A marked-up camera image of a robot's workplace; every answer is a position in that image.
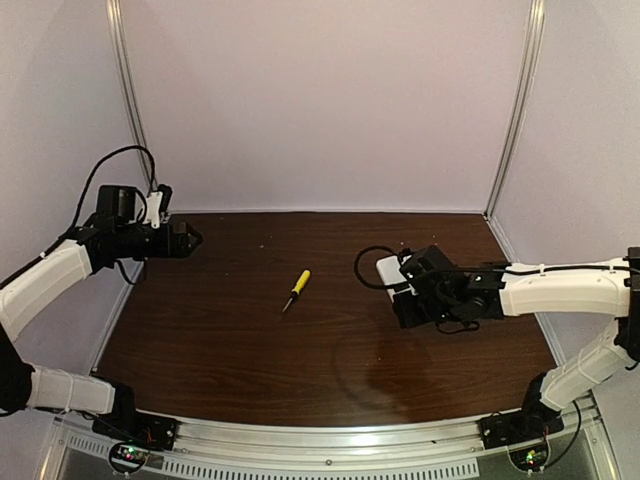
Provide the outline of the white remote control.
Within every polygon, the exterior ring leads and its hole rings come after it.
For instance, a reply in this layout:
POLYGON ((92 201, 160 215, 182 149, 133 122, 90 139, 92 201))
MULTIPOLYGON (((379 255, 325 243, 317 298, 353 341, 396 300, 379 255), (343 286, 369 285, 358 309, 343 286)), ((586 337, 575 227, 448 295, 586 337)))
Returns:
POLYGON ((400 273, 400 266, 398 258, 394 255, 378 260, 375 265, 382 284, 387 286, 386 292, 390 298, 406 291, 412 292, 412 287, 400 273))

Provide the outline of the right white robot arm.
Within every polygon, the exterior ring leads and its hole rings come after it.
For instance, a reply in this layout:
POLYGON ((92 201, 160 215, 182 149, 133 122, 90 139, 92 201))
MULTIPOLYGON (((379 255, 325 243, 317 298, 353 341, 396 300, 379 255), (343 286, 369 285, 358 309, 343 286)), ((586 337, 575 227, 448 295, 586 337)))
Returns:
POLYGON ((639 362, 639 257, 592 264, 454 265, 436 246, 398 262, 406 292, 414 295, 419 320, 457 322, 537 313, 589 313, 611 317, 595 340, 566 363, 534 378, 523 412, 555 417, 575 399, 639 362))

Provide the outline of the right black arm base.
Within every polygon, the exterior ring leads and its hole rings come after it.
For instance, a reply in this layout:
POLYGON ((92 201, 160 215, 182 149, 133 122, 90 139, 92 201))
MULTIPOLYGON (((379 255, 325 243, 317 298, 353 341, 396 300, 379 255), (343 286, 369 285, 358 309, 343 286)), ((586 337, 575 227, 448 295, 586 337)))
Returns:
POLYGON ((485 449, 543 439, 564 429, 561 414, 541 402, 544 376, 542 373, 529 383, 520 409, 494 412, 477 421, 485 449))

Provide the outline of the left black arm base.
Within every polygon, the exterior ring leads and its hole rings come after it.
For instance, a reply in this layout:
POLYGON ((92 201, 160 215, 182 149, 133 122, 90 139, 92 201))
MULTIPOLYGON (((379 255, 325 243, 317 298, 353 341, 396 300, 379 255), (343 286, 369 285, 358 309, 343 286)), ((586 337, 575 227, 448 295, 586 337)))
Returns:
POLYGON ((113 408, 108 414, 92 416, 92 431, 115 440, 129 441, 154 451, 171 451, 178 421, 136 409, 131 387, 115 382, 113 408))

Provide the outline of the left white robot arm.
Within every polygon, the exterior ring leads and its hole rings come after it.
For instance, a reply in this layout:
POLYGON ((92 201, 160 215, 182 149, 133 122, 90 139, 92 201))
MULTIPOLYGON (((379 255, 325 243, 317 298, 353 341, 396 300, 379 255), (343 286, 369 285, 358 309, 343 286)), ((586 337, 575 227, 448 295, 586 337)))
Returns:
POLYGON ((168 213, 172 190, 160 185, 143 195, 132 186, 103 185, 96 210, 54 245, 1 284, 1 413, 26 409, 113 415, 134 410, 129 393, 106 380, 36 366, 14 343, 25 327, 74 285, 122 260, 183 259, 203 242, 186 222, 168 213))

